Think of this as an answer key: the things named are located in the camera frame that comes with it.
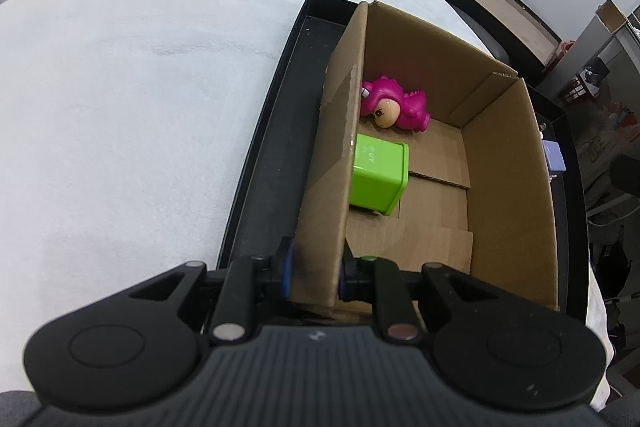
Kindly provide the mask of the green plastic box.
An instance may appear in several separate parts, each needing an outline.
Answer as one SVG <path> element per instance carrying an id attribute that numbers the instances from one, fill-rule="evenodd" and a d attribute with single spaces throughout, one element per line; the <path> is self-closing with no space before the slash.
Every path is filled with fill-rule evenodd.
<path id="1" fill-rule="evenodd" d="M 390 216 L 409 181 L 409 147 L 358 134 L 349 204 Z"/>

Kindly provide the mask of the brown cardboard box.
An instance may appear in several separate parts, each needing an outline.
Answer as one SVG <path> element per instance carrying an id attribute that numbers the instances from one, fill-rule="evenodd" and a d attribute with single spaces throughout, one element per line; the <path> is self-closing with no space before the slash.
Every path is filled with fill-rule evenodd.
<path id="1" fill-rule="evenodd" d="M 425 131 L 361 116 L 362 88 L 381 77 L 425 93 Z M 408 186 L 389 215 L 349 204 L 359 135 L 408 146 Z M 326 317 L 369 311 L 338 297 L 345 249 L 411 271 L 440 262 L 556 309 L 549 170 L 525 82 L 425 20 L 378 1 L 358 5 L 326 68 L 295 249 L 291 298 Z"/>

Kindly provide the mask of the pink dinosaur figurine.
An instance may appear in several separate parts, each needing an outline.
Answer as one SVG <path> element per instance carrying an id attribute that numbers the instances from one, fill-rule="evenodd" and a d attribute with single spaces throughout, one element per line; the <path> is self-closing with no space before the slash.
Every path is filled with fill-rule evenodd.
<path id="1" fill-rule="evenodd" d="M 406 91 L 397 80 L 386 76 L 363 81 L 359 113 L 361 118 L 372 118 L 381 129 L 424 132 L 431 121 L 426 93 Z"/>

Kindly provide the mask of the lavender block figurine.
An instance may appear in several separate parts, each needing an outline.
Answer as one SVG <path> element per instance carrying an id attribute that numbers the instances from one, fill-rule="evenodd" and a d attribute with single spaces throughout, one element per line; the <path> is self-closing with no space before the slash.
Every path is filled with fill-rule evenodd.
<path id="1" fill-rule="evenodd" d="M 565 172 L 566 166 L 560 144 L 550 140 L 542 140 L 541 144 L 550 176 Z"/>

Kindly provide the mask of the black tray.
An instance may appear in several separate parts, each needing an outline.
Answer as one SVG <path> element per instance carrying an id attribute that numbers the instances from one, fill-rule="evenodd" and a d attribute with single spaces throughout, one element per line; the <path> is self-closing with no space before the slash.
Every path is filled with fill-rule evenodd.
<path id="1" fill-rule="evenodd" d="M 294 239 L 319 124 L 326 68 L 360 3 L 305 0 L 282 52 L 258 119 L 224 232 L 219 265 L 271 255 Z M 573 140 L 563 113 L 527 87 L 540 139 L 560 144 L 566 171 L 550 176 L 558 247 L 555 309 L 586 316 L 588 253 L 584 196 Z"/>

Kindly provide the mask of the brown board black frame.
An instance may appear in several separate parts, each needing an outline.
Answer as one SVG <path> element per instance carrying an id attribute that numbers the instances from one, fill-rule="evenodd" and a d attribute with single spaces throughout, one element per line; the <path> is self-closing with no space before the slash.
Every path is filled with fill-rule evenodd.
<path id="1" fill-rule="evenodd" d="M 560 37 L 520 0 L 446 0 L 498 60 L 541 82 Z"/>

